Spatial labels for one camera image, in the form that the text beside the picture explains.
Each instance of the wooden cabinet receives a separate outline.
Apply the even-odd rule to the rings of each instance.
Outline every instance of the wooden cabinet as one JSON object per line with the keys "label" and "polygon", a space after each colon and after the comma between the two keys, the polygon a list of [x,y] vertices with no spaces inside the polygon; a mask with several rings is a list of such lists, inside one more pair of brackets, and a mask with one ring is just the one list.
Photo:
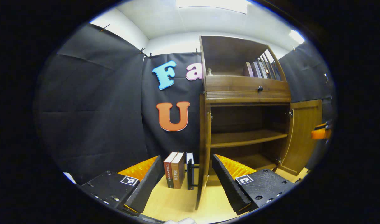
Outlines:
{"label": "wooden cabinet", "polygon": [[[311,131],[321,122],[321,100],[290,103],[284,72],[269,46],[204,35],[200,44],[204,93],[196,209],[206,183],[220,184],[211,167],[213,154],[256,170],[299,172],[314,149]],[[261,63],[267,78],[244,76],[246,62]]]}

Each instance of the orange letter u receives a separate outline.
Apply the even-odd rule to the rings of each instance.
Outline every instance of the orange letter u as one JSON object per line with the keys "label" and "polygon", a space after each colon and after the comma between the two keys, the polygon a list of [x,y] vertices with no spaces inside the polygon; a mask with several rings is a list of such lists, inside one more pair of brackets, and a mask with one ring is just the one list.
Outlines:
{"label": "orange letter u", "polygon": [[158,119],[160,126],[165,131],[178,132],[183,130],[187,126],[187,108],[190,106],[189,102],[178,102],[176,106],[179,108],[180,121],[177,124],[170,122],[169,110],[172,108],[171,103],[159,103],[157,104]]}

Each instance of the light fixture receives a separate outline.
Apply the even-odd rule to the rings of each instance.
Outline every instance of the light fixture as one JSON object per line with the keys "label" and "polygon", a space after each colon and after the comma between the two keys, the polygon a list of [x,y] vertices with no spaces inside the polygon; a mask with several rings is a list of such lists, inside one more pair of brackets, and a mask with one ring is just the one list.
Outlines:
{"label": "light fixture", "polygon": [[176,0],[178,8],[183,7],[216,7],[247,14],[247,0]]}
{"label": "light fixture", "polygon": [[289,36],[296,40],[299,44],[302,44],[305,41],[305,39],[295,30],[291,30]]}

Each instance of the ceiling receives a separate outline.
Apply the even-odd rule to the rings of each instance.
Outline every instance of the ceiling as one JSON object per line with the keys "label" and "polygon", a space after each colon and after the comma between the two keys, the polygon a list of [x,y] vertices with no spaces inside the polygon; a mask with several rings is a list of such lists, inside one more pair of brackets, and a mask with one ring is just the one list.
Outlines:
{"label": "ceiling", "polygon": [[245,35],[287,50],[299,45],[288,34],[291,26],[273,12],[249,4],[247,14],[214,7],[178,8],[175,0],[132,0],[116,6],[147,38],[213,31]]}

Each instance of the wooden floor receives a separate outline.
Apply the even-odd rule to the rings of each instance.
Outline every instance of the wooden floor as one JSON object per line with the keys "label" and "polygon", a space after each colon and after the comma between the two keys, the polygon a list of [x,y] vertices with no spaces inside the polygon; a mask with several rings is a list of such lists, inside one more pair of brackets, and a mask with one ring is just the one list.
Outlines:
{"label": "wooden floor", "polygon": [[[281,169],[277,169],[276,173],[295,182],[299,178],[304,178],[307,171],[308,169],[304,168],[298,176]],[[194,175],[198,176],[198,169],[194,169]],[[197,187],[194,187],[194,190],[187,190],[186,180],[187,173],[181,189],[172,189],[168,188],[166,177],[162,177],[153,189],[143,214],[163,221],[177,222],[185,218],[192,218],[197,224],[220,222],[238,217],[232,210],[223,187],[216,184],[216,180],[211,180],[214,182],[213,184],[207,183],[200,206],[198,210],[195,210]]]}

